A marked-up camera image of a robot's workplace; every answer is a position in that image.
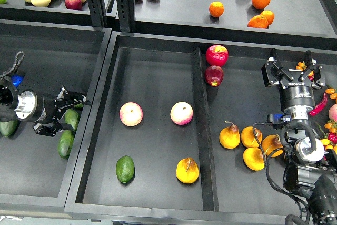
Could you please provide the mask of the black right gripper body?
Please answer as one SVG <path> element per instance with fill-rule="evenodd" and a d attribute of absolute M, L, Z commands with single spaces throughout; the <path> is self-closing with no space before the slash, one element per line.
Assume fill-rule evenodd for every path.
<path fill-rule="evenodd" d="M 298 106 L 307 112 L 315 108 L 313 89 L 304 82 L 279 81 L 281 111 L 287 112 Z"/>

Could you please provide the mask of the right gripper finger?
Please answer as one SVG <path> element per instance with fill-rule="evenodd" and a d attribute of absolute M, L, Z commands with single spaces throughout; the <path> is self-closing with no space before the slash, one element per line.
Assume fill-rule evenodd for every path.
<path fill-rule="evenodd" d="M 325 76 L 323 75 L 323 66 L 319 65 L 312 57 L 311 51 L 307 50 L 304 54 L 304 60 L 298 62 L 297 70 L 300 71 L 298 81 L 307 82 L 313 89 L 325 87 Z"/>
<path fill-rule="evenodd" d="M 284 68 L 275 48 L 271 49 L 267 62 L 261 68 L 265 87 L 280 85 L 283 88 L 294 80 L 290 72 Z"/>

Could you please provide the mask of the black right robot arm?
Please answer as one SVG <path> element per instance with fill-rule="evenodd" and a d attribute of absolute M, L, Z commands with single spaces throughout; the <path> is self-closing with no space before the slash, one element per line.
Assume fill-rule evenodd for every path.
<path fill-rule="evenodd" d="M 272 49 L 261 68 L 265 87 L 279 91 L 281 113 L 267 115 L 265 124 L 280 131 L 286 160 L 283 187 L 267 180 L 299 206 L 300 214 L 287 215 L 285 224 L 336 224 L 336 152 L 324 148 L 308 117 L 316 108 L 313 91 L 325 86 L 323 67 L 311 51 L 304 64 L 304 70 L 287 69 Z"/>

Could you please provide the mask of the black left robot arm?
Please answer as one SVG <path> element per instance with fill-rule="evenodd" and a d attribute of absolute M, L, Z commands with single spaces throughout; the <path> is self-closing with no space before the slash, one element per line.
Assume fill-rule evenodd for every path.
<path fill-rule="evenodd" d="M 68 109 L 91 102 L 85 94 L 70 91 L 63 85 L 58 95 L 33 90 L 20 92 L 18 86 L 25 73 L 18 69 L 24 57 L 24 52 L 17 52 L 12 67 L 1 74 L 1 121 L 32 122 L 36 134 L 50 137 L 63 130 L 74 131 L 70 124 L 60 123 L 60 119 Z"/>

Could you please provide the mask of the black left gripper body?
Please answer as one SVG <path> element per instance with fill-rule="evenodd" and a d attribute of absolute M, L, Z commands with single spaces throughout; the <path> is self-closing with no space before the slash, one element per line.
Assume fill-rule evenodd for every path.
<path fill-rule="evenodd" d="M 21 121 L 49 124 L 54 117 L 56 96 L 32 90 L 18 95 L 16 116 Z"/>

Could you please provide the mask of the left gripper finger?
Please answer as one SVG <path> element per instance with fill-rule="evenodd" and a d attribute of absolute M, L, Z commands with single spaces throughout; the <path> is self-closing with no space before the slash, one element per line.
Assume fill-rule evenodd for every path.
<path fill-rule="evenodd" d="M 60 123 L 66 109 L 56 109 L 53 112 L 42 111 L 41 116 L 34 122 L 33 129 L 36 134 L 54 137 L 58 132 L 70 130 L 70 125 Z"/>
<path fill-rule="evenodd" d="M 91 104 L 92 103 L 84 93 L 70 91 L 63 85 L 61 86 L 58 96 L 54 100 L 54 105 L 58 109 L 76 108 L 78 105 L 90 106 Z"/>

